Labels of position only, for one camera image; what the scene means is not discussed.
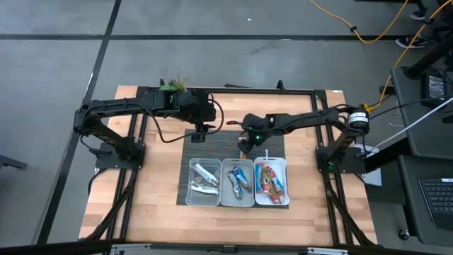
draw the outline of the black wire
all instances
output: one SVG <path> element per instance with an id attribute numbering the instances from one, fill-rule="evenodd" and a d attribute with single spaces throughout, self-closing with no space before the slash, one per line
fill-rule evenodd
<path id="1" fill-rule="evenodd" d="M 402 105 L 392 107 L 392 108 L 387 109 L 387 110 L 385 110 L 385 111 L 383 111 L 383 112 L 381 112 L 381 113 L 378 113 L 378 114 L 376 114 L 376 115 L 373 115 L 373 116 L 370 118 L 370 120 L 372 120 L 372 119 L 374 119 L 374 118 L 376 118 L 376 117 L 378 117 L 378 116 L 381 116 L 381 115 L 384 114 L 384 113 L 388 113 L 389 111 L 392 111 L 392 110 L 395 110 L 395 109 L 397 109 L 397 108 L 401 108 L 401 107 L 404 107 L 404 106 L 409 106 L 409 105 L 414 104 L 414 103 L 420 103 L 420 102 L 424 102 L 424 101 L 431 101 L 431 100 L 441 99 L 441 98 L 451 98 L 452 96 L 453 96 L 453 95 L 450 95 L 450 96 L 440 96 L 440 97 L 437 97 L 437 98 L 426 98 L 426 99 L 421 99 L 421 100 L 414 101 L 414 102 L 411 102 L 411 103 L 404 103 L 404 104 L 402 104 Z"/>
<path id="2" fill-rule="evenodd" d="M 368 152 L 367 147 L 365 146 L 365 136 L 362 136 L 362 145 L 363 145 L 363 151 L 365 152 L 365 155 L 363 157 L 366 158 L 368 156 L 368 154 L 370 154 L 371 152 Z"/>
<path id="3" fill-rule="evenodd" d="M 90 195 L 91 185 L 93 184 L 94 179 L 96 179 L 96 177 L 98 177 L 99 174 L 102 174 L 105 170 L 107 169 L 99 169 L 99 172 L 97 172 L 93 177 L 91 177 L 90 182 L 88 182 L 88 195 Z"/>
<path id="4" fill-rule="evenodd" d="M 161 138 L 162 142 L 170 143 L 170 142 L 178 141 L 180 139 L 183 139 L 184 137 L 188 137 L 188 136 L 191 136 L 191 135 L 213 135 L 213 134 L 215 134 L 215 133 L 220 131 L 220 129 L 222 128 L 222 126 L 224 124 L 224 119 L 225 119 L 224 110 L 222 109 L 222 106 L 220 105 L 220 103 L 218 103 L 217 101 L 212 100 L 212 99 L 210 99 L 210 100 L 219 107 L 220 113 L 222 114 L 222 120 L 220 122 L 220 126 L 216 130 L 211 131 L 211 132 L 192 132 L 192 133 L 188 133 L 188 134 L 185 134 L 185 135 L 181 135 L 180 137 L 177 137 L 177 138 L 169 140 L 169 141 L 165 140 L 164 137 L 162 136 L 161 127 L 159 126 L 159 123 L 157 122 L 156 118 L 154 117 L 154 114 L 148 108 L 146 108 L 145 106 L 143 106 L 140 103 L 129 103 L 129 104 L 142 107 L 148 113 L 148 115 L 151 116 L 151 118 L 153 119 L 154 123 L 156 124 L 156 128 L 157 128 L 157 131 L 159 133 L 159 137 Z"/>
<path id="5" fill-rule="evenodd" d="M 79 140 L 80 140 L 80 143 L 81 143 L 81 144 L 83 144 L 85 147 L 88 148 L 88 150 L 89 150 L 90 153 L 96 155 L 96 153 L 94 152 L 94 149 L 91 148 L 90 146 L 88 146 L 88 145 L 84 142 L 84 136 L 83 136 L 83 135 L 80 136 L 80 139 L 79 139 Z"/>

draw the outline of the keyboard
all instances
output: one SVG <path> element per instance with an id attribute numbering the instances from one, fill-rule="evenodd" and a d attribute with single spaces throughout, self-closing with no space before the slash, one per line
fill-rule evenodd
<path id="1" fill-rule="evenodd" d="M 421 179 L 420 186 L 434 225 L 453 231 L 453 178 Z"/>

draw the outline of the wooden plank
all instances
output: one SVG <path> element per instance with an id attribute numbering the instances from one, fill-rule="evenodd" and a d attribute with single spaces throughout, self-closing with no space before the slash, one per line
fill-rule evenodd
<path id="1" fill-rule="evenodd" d="M 116 98 L 135 97 L 136 86 L 119 86 Z M 344 103 L 343 93 L 327 91 L 330 106 Z M 247 113 L 298 114 L 311 112 L 309 96 L 216 93 L 226 121 L 241 121 Z M 137 121 L 137 130 L 141 118 Z M 192 125 L 179 120 L 158 119 L 164 137 L 183 134 Z M 108 126 L 126 135 L 130 117 L 115 117 Z M 225 130 L 239 130 L 225 126 Z M 164 144 L 154 122 L 147 123 L 144 142 L 147 152 L 135 190 L 127 239 L 133 242 L 178 242 L 251 245 L 332 245 L 326 194 L 316 167 L 314 128 L 285 135 L 285 152 L 291 203 L 288 210 L 267 208 L 202 208 L 176 205 L 183 141 Z M 109 211 L 118 170 L 107 170 L 94 182 L 88 199 L 80 237 L 90 234 Z M 376 241 L 367 195 L 362 182 L 343 174 L 346 200 L 351 215 L 365 234 Z M 115 236 L 119 230 L 119 214 Z M 340 230 L 341 220 L 338 217 Z"/>

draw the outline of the yellow cable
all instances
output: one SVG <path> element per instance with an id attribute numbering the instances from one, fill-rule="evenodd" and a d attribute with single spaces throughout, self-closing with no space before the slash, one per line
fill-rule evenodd
<path id="1" fill-rule="evenodd" d="M 430 16 L 430 19 L 433 19 L 439 13 L 439 11 L 441 11 L 447 4 L 451 3 L 452 1 L 453 0 L 448 0 L 443 5 L 441 5 L 441 7 L 439 7 L 434 13 L 432 13 L 432 15 Z M 401 56 L 395 62 L 394 68 L 396 68 L 398 66 L 399 62 L 401 62 L 401 60 L 403 59 L 403 57 L 406 54 L 406 52 L 412 46 L 413 42 L 415 42 L 415 39 L 417 39 L 417 37 L 422 33 L 422 31 L 423 31 L 423 29 L 425 29 L 425 27 L 426 27 L 425 24 L 423 24 L 421 26 L 421 28 L 418 30 L 418 32 L 415 34 L 415 36 L 412 38 L 412 41 L 411 41 L 411 43 L 409 43 L 409 46 L 403 51 L 403 53 L 401 53 Z M 387 82 L 385 83 L 384 90 L 382 91 L 381 99 L 379 99 L 379 103 L 376 106 L 372 106 L 372 107 L 367 108 L 367 111 L 371 112 L 371 111 L 376 110 L 378 107 L 380 107 L 381 102 L 384 99 L 385 91 L 387 90 L 387 87 L 390 84 L 390 78 L 391 78 L 391 76 L 389 75 L 389 77 L 387 78 Z"/>
<path id="2" fill-rule="evenodd" d="M 340 21 L 344 22 L 346 25 L 348 25 L 350 28 L 353 27 L 353 25 L 351 25 L 351 23 L 349 23 L 347 20 L 345 20 L 344 18 L 341 18 L 340 16 L 337 16 L 329 11 L 327 11 L 326 9 L 320 7 L 317 3 L 315 3 L 313 0 L 310 0 L 310 2 L 312 4 L 314 4 L 316 7 L 318 7 L 318 9 L 320 9 L 321 11 L 327 13 L 328 15 L 334 17 L 334 18 L 337 18 L 339 19 Z M 398 19 L 398 17 L 401 15 L 401 12 L 403 12 L 404 8 L 406 7 L 406 4 L 409 2 L 409 0 L 406 0 L 403 4 L 403 6 L 401 7 L 401 9 L 399 10 L 398 14 L 396 14 L 395 18 L 393 19 L 392 22 L 390 22 L 389 26 L 387 26 L 387 28 L 384 30 L 384 32 L 378 36 L 376 39 L 374 40 L 370 40 L 370 41 L 366 41 L 366 40 L 363 40 L 362 37 L 360 37 L 359 33 L 357 32 L 357 29 L 354 30 L 354 34 L 357 36 L 357 38 L 359 38 L 359 40 L 362 42 L 362 43 L 366 43 L 366 44 L 371 44 L 371 43 L 375 43 L 377 42 L 379 39 L 382 38 L 382 36 L 384 36 L 389 30 L 390 28 L 394 25 L 395 21 Z"/>

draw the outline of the metal bracket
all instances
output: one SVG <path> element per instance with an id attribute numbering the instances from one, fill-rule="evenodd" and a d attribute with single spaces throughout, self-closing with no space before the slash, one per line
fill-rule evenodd
<path id="1" fill-rule="evenodd" d="M 234 245 L 224 245 L 223 253 L 225 253 L 225 254 L 233 254 L 233 253 L 235 253 Z"/>
<path id="2" fill-rule="evenodd" d="M 115 148 L 109 145 L 106 142 L 101 144 L 99 148 L 100 151 L 110 152 L 110 154 L 102 154 L 98 156 L 96 161 L 96 167 L 99 169 L 140 169 L 143 166 L 144 160 L 144 151 L 146 145 L 144 143 L 135 143 L 135 148 L 137 149 L 137 155 L 133 161 L 121 161 L 118 159 L 118 154 L 115 151 Z"/>
<path id="3" fill-rule="evenodd" d="M 151 244 L 114 244 L 110 252 L 116 255 L 120 251 L 142 251 L 147 249 L 151 249 Z"/>
<path id="4" fill-rule="evenodd" d="M 348 147 L 345 150 L 345 162 L 338 163 L 337 167 L 327 163 L 327 147 L 316 147 L 316 160 L 318 170 L 321 173 L 330 174 L 364 174 L 366 173 L 365 163 L 363 159 L 356 159 L 355 155 L 361 154 L 362 150 L 356 147 Z"/>
<path id="5" fill-rule="evenodd" d="M 307 254 L 313 255 L 348 255 L 348 251 L 340 249 L 327 249 L 327 248 L 308 248 Z"/>

